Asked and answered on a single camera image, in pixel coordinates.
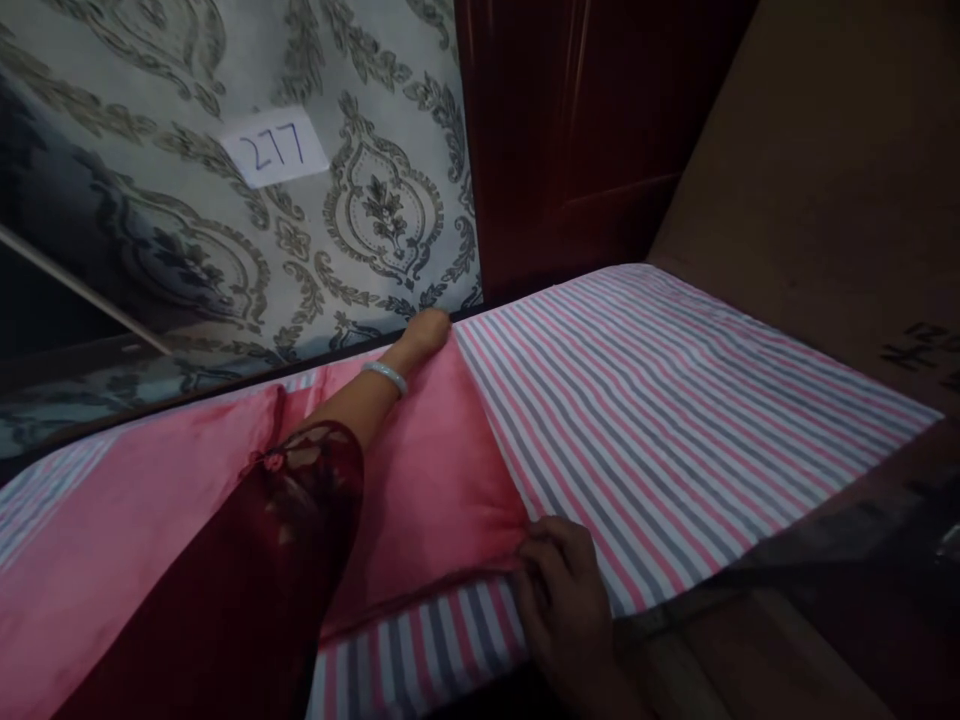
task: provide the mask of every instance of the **patterned wall panel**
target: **patterned wall panel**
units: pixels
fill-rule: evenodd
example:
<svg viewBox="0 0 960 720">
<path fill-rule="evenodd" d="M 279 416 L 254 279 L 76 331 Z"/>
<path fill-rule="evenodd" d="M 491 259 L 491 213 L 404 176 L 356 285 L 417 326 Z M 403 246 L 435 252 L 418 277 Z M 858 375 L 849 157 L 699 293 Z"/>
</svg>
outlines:
<svg viewBox="0 0 960 720">
<path fill-rule="evenodd" d="M 0 399 L 0 455 L 72 423 L 480 301 L 449 0 L 7 0 L 3 221 L 173 358 Z M 328 172 L 248 188 L 215 137 L 302 104 Z"/>
</svg>

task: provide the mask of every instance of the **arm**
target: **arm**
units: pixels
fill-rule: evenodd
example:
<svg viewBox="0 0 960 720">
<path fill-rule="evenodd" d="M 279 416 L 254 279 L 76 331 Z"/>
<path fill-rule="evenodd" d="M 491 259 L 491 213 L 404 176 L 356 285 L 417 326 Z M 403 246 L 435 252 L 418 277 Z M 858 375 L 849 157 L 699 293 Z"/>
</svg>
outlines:
<svg viewBox="0 0 960 720">
<path fill-rule="evenodd" d="M 444 346 L 449 333 L 450 317 L 445 312 L 424 310 L 410 321 L 403 336 L 380 362 L 409 380 Z M 335 420 L 353 431 L 366 452 L 399 399 L 400 390 L 393 382 L 379 373 L 364 371 L 308 415 L 293 434 L 322 420 Z"/>
</svg>

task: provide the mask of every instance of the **wrist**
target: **wrist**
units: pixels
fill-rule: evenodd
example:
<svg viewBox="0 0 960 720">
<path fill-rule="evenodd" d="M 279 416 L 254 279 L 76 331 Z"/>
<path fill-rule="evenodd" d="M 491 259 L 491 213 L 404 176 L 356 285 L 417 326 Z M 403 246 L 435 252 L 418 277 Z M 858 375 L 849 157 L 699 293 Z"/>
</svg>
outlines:
<svg viewBox="0 0 960 720">
<path fill-rule="evenodd" d="M 423 357 L 413 343 L 400 338 L 383 354 L 380 362 L 407 379 L 423 364 Z"/>
</svg>

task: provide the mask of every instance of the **paper label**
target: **paper label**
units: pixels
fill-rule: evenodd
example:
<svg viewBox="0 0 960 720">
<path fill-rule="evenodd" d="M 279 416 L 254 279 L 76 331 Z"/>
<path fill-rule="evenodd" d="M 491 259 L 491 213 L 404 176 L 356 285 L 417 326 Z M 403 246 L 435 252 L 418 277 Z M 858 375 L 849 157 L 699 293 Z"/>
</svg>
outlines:
<svg viewBox="0 0 960 720">
<path fill-rule="evenodd" d="M 313 124 L 300 106 L 232 121 L 219 139 L 251 188 L 313 175 L 330 167 Z"/>
</svg>

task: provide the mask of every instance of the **dark red wooden door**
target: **dark red wooden door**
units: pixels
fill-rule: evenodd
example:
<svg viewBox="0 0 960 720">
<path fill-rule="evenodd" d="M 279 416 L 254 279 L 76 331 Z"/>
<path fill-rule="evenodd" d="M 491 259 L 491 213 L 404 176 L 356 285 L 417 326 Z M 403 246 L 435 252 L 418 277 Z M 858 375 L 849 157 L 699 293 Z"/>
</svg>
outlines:
<svg viewBox="0 0 960 720">
<path fill-rule="evenodd" d="M 645 257 L 757 0 L 458 0 L 484 299 Z"/>
</svg>

